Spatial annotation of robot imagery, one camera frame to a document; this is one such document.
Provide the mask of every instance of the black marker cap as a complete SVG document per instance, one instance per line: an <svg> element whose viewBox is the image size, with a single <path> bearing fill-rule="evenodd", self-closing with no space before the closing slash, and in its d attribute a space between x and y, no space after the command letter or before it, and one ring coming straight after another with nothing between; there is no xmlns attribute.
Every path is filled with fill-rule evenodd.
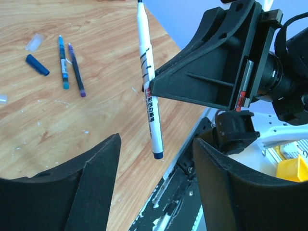
<svg viewBox="0 0 308 231"><path fill-rule="evenodd" d="M26 63L29 64L33 69L39 72L41 75L47 76L49 75L50 71L46 69L33 55L29 54L26 57Z"/></svg>

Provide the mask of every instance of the blue marker cap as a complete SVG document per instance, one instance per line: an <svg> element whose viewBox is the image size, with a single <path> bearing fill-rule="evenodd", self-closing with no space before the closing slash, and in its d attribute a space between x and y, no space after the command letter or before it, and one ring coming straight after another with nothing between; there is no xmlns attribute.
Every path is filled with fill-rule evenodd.
<svg viewBox="0 0 308 231"><path fill-rule="evenodd" d="M29 54L26 57L26 63L29 64L33 69L39 72L41 75L47 76L49 75L50 71L46 69L33 55Z"/></svg>
<svg viewBox="0 0 308 231"><path fill-rule="evenodd" d="M164 153L163 152L161 152L161 153L153 153L153 154L154 154L154 158L156 160L160 160L160 159L162 159L164 157Z"/></svg>

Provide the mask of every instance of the wooden table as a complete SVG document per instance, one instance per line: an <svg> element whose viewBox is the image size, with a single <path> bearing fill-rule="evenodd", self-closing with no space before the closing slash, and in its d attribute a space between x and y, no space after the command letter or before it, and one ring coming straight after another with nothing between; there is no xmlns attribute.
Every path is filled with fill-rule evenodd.
<svg viewBox="0 0 308 231"><path fill-rule="evenodd" d="M137 1L2 0L0 3L0 177L31 177L120 133L121 155L109 231L126 231L161 179L203 107L160 99L165 157L154 160L141 92ZM178 47L148 13L156 68ZM49 70L25 63L26 44L45 40L33 54ZM58 36L75 48L87 92L62 88Z"/></svg>

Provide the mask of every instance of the red component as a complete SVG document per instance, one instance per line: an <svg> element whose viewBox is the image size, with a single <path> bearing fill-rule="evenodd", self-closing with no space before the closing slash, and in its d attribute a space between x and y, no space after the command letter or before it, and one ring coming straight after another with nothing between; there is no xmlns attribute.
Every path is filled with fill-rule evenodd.
<svg viewBox="0 0 308 231"><path fill-rule="evenodd" d="M235 108L235 110L237 112L241 111L241 109L242 109L241 104L242 104L243 98L245 98L245 96L246 96L246 91L241 91L239 101L237 102L237 105L236 105L236 108Z"/></svg>

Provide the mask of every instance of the robotic claw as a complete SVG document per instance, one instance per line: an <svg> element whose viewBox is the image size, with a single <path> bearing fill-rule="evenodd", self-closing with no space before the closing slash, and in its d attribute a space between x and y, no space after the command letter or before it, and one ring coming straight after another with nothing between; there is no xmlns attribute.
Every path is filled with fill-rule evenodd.
<svg viewBox="0 0 308 231"><path fill-rule="evenodd" d="M264 12L254 0L233 1L204 13L190 43L156 70L152 95L226 111L216 127L200 137L224 154L239 153L260 134L249 111L258 100L271 102L280 121L308 123L308 28L286 41L289 19ZM275 30L275 54L270 45Z"/></svg>

